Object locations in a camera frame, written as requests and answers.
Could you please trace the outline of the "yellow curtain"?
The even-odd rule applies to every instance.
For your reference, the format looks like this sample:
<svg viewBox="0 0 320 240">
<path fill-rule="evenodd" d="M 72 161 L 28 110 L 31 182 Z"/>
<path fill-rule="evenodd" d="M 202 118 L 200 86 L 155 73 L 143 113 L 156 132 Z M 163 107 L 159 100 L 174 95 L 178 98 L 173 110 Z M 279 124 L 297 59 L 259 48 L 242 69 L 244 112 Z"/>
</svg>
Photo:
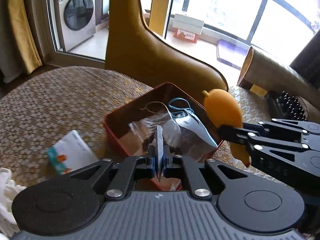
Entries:
<svg viewBox="0 0 320 240">
<path fill-rule="evenodd" d="M 31 33 L 24 0 L 7 0 L 7 7 L 12 33 L 24 63 L 25 71 L 31 74 L 42 66 L 42 61 Z"/>
</svg>

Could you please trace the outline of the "white crumpled cloth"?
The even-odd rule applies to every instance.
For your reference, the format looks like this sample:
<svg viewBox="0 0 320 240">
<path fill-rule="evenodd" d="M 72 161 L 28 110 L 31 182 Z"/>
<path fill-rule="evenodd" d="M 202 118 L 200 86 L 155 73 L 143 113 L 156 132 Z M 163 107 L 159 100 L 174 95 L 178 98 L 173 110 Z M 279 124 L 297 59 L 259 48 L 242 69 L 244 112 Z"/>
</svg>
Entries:
<svg viewBox="0 0 320 240">
<path fill-rule="evenodd" d="M 12 171 L 1 168 L 1 236 L 7 239 L 20 230 L 12 214 L 12 202 L 25 186 L 16 184 L 12 179 Z"/>
</svg>

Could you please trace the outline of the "teal white tissue pack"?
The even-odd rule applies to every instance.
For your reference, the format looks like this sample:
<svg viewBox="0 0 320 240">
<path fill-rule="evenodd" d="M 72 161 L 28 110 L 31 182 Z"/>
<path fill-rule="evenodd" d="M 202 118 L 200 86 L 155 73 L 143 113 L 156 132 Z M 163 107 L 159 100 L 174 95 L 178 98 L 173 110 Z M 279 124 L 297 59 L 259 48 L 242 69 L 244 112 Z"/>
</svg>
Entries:
<svg viewBox="0 0 320 240">
<path fill-rule="evenodd" d="M 46 154 L 59 175 L 78 170 L 99 160 L 76 130 L 70 131 L 56 142 Z"/>
</svg>

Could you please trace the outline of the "white washing machine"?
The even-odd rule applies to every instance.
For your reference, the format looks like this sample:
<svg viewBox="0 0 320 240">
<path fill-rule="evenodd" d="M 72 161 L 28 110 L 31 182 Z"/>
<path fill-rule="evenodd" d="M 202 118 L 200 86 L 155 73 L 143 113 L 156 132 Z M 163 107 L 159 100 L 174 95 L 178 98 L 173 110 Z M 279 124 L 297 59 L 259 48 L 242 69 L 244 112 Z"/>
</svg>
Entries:
<svg viewBox="0 0 320 240">
<path fill-rule="evenodd" d="M 60 46 L 72 50 L 96 33 L 95 0 L 54 0 Z"/>
</svg>

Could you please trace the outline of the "pink white sachet packet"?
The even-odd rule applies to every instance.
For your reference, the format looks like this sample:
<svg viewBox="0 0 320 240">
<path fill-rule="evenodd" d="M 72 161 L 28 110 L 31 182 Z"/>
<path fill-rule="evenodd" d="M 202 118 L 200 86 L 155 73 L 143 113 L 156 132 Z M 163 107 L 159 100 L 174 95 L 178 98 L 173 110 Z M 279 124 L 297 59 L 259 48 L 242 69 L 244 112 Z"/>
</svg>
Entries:
<svg viewBox="0 0 320 240">
<path fill-rule="evenodd" d="M 156 126 L 155 133 L 155 172 L 158 181 L 161 181 L 163 172 L 163 156 L 164 156 L 164 140 L 163 140 L 163 129 L 161 126 Z"/>
</svg>

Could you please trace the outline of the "red metal box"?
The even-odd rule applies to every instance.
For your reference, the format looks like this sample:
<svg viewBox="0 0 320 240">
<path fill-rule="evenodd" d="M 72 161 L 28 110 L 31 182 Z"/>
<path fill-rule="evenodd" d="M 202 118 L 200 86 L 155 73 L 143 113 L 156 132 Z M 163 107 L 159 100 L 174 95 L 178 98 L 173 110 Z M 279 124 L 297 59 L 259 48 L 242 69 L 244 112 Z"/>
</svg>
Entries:
<svg viewBox="0 0 320 240">
<path fill-rule="evenodd" d="M 146 153 L 157 126 L 172 153 L 198 162 L 212 157 L 222 143 L 201 103 L 169 82 L 112 111 L 103 124 L 110 157 L 117 162 Z"/>
</svg>

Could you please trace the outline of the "cardboard tube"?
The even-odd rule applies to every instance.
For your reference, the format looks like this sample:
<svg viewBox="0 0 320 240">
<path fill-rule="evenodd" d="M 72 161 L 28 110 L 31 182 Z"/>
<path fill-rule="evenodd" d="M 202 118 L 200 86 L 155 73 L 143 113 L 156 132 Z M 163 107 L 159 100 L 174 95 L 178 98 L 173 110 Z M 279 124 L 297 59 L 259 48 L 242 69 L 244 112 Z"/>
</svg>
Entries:
<svg viewBox="0 0 320 240">
<path fill-rule="evenodd" d="M 266 91 L 287 91 L 310 103 L 319 101 L 319 91 L 293 68 L 284 66 L 267 53 L 250 46 L 240 70 L 238 85 L 256 85 Z"/>
</svg>

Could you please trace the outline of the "red white carton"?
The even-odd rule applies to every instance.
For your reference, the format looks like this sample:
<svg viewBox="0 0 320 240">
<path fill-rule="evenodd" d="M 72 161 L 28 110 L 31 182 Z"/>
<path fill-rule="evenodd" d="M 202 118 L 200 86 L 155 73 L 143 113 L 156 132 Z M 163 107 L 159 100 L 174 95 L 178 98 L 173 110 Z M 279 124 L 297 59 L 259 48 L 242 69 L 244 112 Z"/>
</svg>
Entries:
<svg viewBox="0 0 320 240">
<path fill-rule="evenodd" d="M 175 14 L 172 27 L 174 38 L 186 42 L 197 43 L 202 34 L 204 21 L 183 14 Z"/>
</svg>

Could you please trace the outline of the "clear plastic bag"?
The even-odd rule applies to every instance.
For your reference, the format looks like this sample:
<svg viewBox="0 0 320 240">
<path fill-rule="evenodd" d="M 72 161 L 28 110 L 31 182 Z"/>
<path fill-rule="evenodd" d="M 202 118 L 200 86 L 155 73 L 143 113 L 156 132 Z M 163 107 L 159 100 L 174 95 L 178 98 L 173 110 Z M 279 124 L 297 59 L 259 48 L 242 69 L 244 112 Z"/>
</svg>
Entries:
<svg viewBox="0 0 320 240">
<path fill-rule="evenodd" d="M 163 140 L 173 154 L 186 155 L 200 161 L 217 150 L 217 143 L 199 118 L 187 111 L 177 115 L 160 112 L 129 123 L 131 132 L 139 139 L 143 152 L 154 143 L 156 126 L 163 129 Z"/>
</svg>

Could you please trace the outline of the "orange plush toy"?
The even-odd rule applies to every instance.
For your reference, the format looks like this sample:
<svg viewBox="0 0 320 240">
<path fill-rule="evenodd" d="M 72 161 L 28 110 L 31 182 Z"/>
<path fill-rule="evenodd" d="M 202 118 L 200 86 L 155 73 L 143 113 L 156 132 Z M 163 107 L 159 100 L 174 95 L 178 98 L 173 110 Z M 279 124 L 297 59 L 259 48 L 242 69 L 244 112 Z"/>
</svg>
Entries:
<svg viewBox="0 0 320 240">
<path fill-rule="evenodd" d="M 244 145 L 230 141 L 232 128 L 243 128 L 242 112 L 239 104 L 231 94 L 222 89 L 204 90 L 204 109 L 213 125 L 218 129 L 219 136 L 229 142 L 231 153 L 245 167 L 251 164 L 250 157 Z"/>
</svg>

